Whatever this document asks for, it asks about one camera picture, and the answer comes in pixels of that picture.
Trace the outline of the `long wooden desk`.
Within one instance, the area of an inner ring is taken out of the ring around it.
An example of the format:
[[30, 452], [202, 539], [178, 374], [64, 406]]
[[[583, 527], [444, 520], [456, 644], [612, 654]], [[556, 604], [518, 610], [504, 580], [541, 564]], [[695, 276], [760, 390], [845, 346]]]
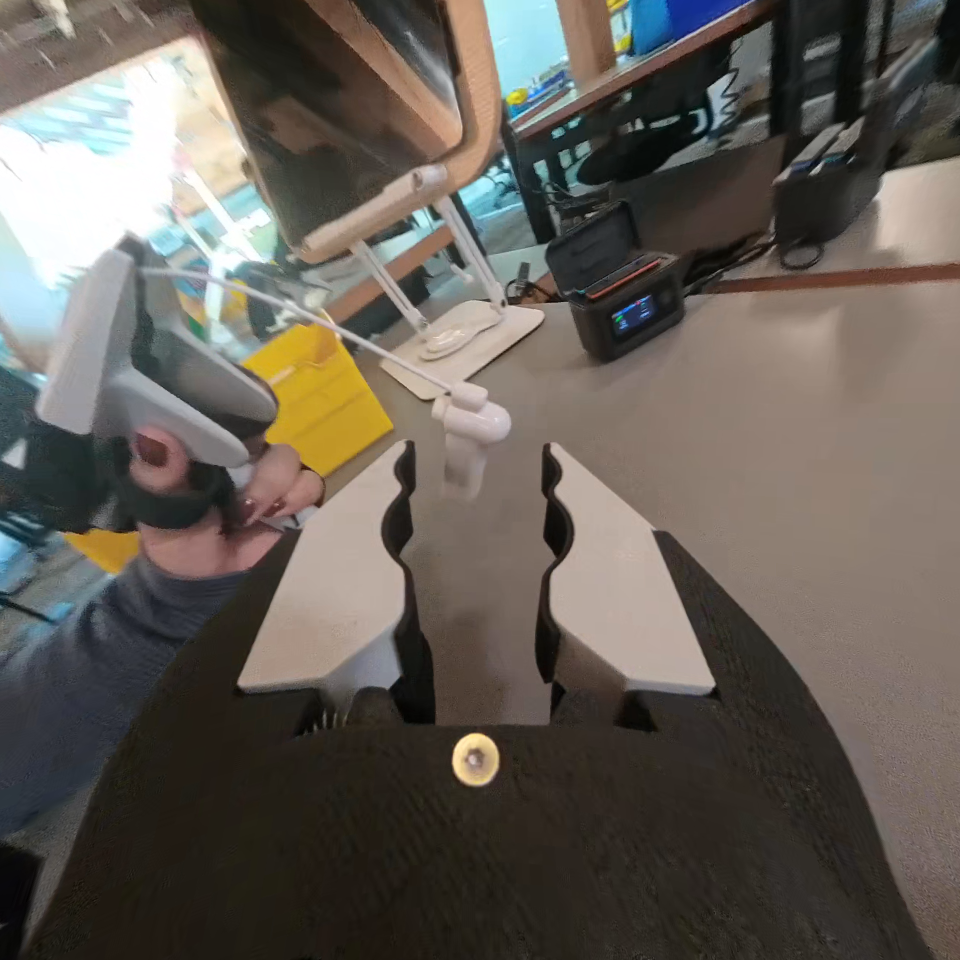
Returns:
[[503, 143], [535, 241], [545, 244], [556, 235], [550, 193], [568, 187], [563, 152], [574, 162], [583, 144], [603, 144], [636, 122], [664, 122], [698, 110], [709, 87], [727, 73], [734, 41], [774, 20], [778, 6], [738, 2], [688, 36], [505, 121]]

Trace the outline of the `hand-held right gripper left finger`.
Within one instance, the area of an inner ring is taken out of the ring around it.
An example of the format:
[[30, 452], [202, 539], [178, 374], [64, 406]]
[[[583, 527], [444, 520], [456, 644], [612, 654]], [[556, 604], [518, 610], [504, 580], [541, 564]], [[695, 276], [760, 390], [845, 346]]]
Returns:
[[400, 440], [305, 522], [238, 690], [311, 690], [345, 719], [360, 690], [383, 689], [405, 722], [435, 723], [433, 656], [402, 558], [416, 467], [414, 442]]

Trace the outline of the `person's left forearm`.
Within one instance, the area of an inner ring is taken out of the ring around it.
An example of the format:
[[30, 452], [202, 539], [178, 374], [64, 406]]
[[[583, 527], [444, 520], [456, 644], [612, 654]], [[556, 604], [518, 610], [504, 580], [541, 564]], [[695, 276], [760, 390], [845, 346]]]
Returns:
[[138, 556], [53, 630], [2, 651], [3, 836], [99, 776], [174, 658], [246, 578], [178, 578]]

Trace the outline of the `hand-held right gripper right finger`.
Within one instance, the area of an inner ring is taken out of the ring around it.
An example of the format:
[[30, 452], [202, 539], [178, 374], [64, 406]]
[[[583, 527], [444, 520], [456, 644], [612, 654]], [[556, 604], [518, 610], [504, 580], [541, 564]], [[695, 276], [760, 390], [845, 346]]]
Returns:
[[639, 692], [708, 697], [716, 680], [658, 529], [557, 442], [541, 454], [543, 539], [534, 658], [551, 687], [618, 709]]

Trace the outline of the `black battery box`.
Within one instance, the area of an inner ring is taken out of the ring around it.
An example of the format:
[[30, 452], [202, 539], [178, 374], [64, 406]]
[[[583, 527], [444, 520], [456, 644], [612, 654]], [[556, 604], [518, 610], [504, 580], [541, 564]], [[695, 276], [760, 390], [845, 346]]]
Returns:
[[865, 121], [827, 126], [774, 178], [775, 246], [825, 244], [877, 196], [883, 163], [872, 143], [861, 145]]

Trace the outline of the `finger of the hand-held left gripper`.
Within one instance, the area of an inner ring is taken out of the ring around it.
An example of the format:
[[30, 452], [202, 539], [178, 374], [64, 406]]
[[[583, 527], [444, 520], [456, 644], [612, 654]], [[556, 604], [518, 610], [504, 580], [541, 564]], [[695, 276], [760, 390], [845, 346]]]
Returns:
[[132, 434], [123, 389], [135, 371], [137, 273], [129, 254], [111, 248], [74, 285], [35, 404], [43, 424], [76, 436]]
[[249, 462], [248, 442], [275, 422], [279, 402], [243, 368], [178, 320], [152, 323], [146, 359], [134, 354], [104, 373], [104, 435], [132, 438], [145, 427], [173, 436], [194, 462], [233, 470]]

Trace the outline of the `yellow plastic bin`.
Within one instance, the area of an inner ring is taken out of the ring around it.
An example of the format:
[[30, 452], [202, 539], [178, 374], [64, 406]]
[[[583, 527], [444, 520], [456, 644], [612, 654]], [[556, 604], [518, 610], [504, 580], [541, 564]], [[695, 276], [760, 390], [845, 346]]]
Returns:
[[322, 477], [394, 429], [343, 340], [323, 327], [290, 327], [229, 365], [277, 396], [277, 415], [260, 448], [287, 445], [303, 467]]

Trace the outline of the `wooden post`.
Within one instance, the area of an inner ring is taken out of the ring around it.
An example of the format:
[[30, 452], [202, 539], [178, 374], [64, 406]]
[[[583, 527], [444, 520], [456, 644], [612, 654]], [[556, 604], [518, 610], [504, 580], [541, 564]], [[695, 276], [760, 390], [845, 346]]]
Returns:
[[571, 76], [582, 87], [617, 63], [606, 1], [556, 1]]

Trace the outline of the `person's left hand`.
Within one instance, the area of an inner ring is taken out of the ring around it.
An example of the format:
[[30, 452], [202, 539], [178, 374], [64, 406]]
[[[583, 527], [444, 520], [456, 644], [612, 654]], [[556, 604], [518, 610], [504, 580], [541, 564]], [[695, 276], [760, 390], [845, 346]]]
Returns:
[[[271, 525], [320, 506], [324, 479], [303, 466], [293, 447], [267, 444], [252, 457], [250, 474], [227, 506], [210, 505], [189, 527], [166, 529], [140, 523], [141, 551], [160, 570], [181, 580], [225, 577], [251, 570], [280, 541]], [[157, 498], [195, 498], [197, 468], [173, 435], [145, 427], [131, 442], [128, 476]]]

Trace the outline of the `wood framed screen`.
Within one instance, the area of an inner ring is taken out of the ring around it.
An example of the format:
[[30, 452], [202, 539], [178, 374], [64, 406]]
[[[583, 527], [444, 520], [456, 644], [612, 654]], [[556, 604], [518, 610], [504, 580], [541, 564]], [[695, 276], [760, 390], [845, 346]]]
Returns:
[[303, 262], [468, 186], [498, 147], [481, 1], [193, 1], [251, 171]]

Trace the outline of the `black battery charger case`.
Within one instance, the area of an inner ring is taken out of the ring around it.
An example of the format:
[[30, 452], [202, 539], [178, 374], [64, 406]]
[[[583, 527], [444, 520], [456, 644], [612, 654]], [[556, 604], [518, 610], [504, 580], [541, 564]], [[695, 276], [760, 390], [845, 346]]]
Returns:
[[583, 348], [599, 362], [629, 354], [685, 318], [679, 258], [642, 247], [624, 199], [552, 239], [544, 257]]

